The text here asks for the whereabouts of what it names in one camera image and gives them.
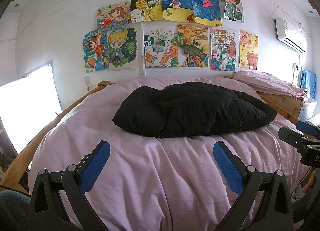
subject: blue grip pad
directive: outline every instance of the blue grip pad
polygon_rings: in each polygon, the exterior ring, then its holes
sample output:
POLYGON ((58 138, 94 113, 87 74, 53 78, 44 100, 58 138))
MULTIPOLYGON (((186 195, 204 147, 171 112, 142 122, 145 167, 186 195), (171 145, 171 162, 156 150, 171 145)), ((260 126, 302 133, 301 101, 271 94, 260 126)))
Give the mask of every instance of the blue grip pad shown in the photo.
POLYGON ((244 189, 242 174, 218 142, 213 146, 213 157, 220 167, 230 189, 240 196, 244 189))
POLYGON ((81 174, 79 190, 82 194, 92 190, 109 157, 110 144, 105 142, 81 174))
POLYGON ((304 133, 306 133, 308 135, 314 136, 314 135, 317 134, 317 130, 316 130, 316 128, 314 126, 309 125, 307 123, 303 123, 302 121, 298 121, 296 123, 296 128, 298 130, 300 130, 301 132, 304 132, 304 133))

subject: air conditioner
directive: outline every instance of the air conditioner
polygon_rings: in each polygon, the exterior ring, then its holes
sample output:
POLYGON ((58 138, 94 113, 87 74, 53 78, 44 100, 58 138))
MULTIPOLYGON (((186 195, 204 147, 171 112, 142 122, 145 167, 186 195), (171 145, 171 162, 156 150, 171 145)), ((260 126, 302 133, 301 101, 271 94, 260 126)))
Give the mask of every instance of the air conditioner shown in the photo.
POLYGON ((299 29, 282 18, 276 18, 276 37, 299 53, 307 51, 307 40, 299 29))

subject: colorful drawing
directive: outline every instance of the colorful drawing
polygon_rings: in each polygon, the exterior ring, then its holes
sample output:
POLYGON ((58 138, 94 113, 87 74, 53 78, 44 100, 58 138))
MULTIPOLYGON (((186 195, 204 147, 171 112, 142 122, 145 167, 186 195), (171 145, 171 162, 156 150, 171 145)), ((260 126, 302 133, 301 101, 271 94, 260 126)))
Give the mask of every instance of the colorful drawing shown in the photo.
POLYGON ((194 21, 192 0, 162 0, 162 10, 166 20, 189 23, 194 21))
POLYGON ((108 31, 110 70, 137 69, 137 32, 133 27, 108 31))
POLYGON ((236 70, 235 33, 224 29, 210 28, 211 70, 236 70))
POLYGON ((208 28, 198 25, 178 25, 178 44, 186 60, 183 67, 208 67, 208 28))
POLYGON ((85 72, 109 68, 107 31, 94 30, 83 38, 85 72))
POLYGON ((257 69, 259 37, 240 30, 239 67, 257 69))
POLYGON ((131 0, 131 23, 162 19, 161 0, 131 0))
POLYGON ((145 34, 146 67, 178 67, 177 33, 172 27, 162 27, 145 34))
POLYGON ((226 3, 224 18, 244 23, 241 0, 222 0, 226 3))
POLYGON ((195 22, 207 26, 221 26, 219 0, 192 0, 195 22))
POLYGON ((99 8, 97 29, 112 30, 131 24, 130 0, 99 8))

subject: children's drawing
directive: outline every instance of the children's drawing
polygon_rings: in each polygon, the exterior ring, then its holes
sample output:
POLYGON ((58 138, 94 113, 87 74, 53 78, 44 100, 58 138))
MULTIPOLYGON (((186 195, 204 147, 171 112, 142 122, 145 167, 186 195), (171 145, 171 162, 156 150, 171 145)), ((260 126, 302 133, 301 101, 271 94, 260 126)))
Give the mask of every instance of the children's drawing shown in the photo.
POLYGON ((137 32, 133 27, 108 31, 110 70, 137 69, 137 32))
POLYGON ((162 27, 145 34, 146 67, 178 67, 177 33, 172 27, 162 27))
POLYGON ((259 37, 240 30, 239 67, 257 69, 259 37))
POLYGON ((178 44, 186 60, 183 67, 208 67, 208 28, 198 25, 178 25, 178 44))
POLYGON ((189 23, 194 21, 192 0, 162 0, 162 10, 166 20, 189 23))
POLYGON ((161 0, 131 0, 131 23, 162 19, 161 0))
POLYGON ((195 22, 207 26, 221 26, 219 0, 192 0, 195 22))
POLYGON ((85 72, 109 68, 107 31, 94 30, 83 38, 85 72))
POLYGON ((226 3, 224 18, 244 23, 241 0, 222 0, 226 3))
POLYGON ((235 33, 223 29, 210 28, 211 70, 236 70, 235 33))
POLYGON ((98 9, 97 29, 111 30, 131 24, 130 0, 98 9))

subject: hand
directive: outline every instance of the hand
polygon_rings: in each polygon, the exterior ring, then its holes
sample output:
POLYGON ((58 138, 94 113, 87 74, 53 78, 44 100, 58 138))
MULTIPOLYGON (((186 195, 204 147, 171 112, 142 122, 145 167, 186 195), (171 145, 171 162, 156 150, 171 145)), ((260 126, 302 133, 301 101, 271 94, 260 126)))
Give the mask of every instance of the hand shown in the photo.
POLYGON ((314 183, 316 182, 315 172, 311 173, 308 183, 303 187, 302 192, 307 194, 307 192, 313 188, 314 183))

